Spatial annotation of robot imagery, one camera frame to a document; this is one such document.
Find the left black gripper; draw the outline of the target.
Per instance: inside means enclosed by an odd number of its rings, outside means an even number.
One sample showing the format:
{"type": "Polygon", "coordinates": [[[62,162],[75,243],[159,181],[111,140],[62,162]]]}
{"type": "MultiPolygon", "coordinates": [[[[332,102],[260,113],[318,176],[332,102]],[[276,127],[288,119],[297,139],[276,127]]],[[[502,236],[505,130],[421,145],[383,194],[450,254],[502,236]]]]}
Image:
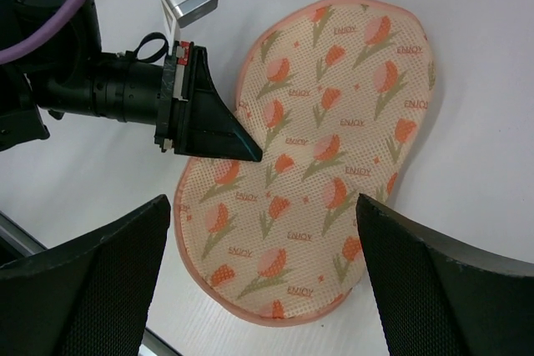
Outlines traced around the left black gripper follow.
{"type": "Polygon", "coordinates": [[[154,66],[125,53],[120,120],[155,127],[163,152],[258,163],[263,150],[226,107],[211,78],[207,49],[177,41],[154,66]]]}

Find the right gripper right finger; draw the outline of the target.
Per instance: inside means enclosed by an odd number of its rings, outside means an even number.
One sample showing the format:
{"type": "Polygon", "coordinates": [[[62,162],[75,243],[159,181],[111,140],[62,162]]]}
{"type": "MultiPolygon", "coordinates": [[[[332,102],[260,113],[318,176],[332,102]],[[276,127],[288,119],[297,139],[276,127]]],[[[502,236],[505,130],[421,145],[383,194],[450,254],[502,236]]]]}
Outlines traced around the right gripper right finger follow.
{"type": "Polygon", "coordinates": [[[355,207],[391,355],[531,355],[533,266],[475,248],[361,194],[355,207]]]}

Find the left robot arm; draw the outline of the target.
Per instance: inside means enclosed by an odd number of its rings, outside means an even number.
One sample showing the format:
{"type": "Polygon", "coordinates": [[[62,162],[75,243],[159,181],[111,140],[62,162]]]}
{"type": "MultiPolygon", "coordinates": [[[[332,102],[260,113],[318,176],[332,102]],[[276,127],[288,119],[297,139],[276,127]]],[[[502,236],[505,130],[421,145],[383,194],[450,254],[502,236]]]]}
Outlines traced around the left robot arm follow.
{"type": "Polygon", "coordinates": [[[205,48],[179,31],[213,12],[219,0],[160,0],[161,48],[101,48],[94,0],[1,0],[1,147],[45,140],[41,111],[154,127],[164,151],[258,162],[260,146],[226,108],[209,73],[205,48]]]}

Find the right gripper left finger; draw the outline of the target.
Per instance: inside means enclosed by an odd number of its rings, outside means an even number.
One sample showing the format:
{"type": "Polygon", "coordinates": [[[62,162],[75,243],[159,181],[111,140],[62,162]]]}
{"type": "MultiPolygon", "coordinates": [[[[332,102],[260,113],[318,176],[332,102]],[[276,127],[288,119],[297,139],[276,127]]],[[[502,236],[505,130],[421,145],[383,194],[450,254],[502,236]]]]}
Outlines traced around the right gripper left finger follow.
{"type": "Polygon", "coordinates": [[[164,195],[53,248],[1,217],[1,353],[136,355],[159,276],[164,195]]]}

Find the floral mesh laundry bag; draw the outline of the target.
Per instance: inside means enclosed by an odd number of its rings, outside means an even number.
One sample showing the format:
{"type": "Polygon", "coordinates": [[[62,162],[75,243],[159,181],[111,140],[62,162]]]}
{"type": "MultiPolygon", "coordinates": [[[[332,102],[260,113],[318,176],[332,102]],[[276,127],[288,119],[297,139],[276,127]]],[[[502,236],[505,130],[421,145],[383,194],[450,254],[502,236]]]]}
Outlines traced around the floral mesh laundry bag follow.
{"type": "Polygon", "coordinates": [[[262,160],[191,158],[175,193],[194,281],[264,326],[338,307],[365,271],[357,199],[391,195],[435,80],[421,23],[388,3],[321,0],[263,33],[235,100],[262,160]]]}

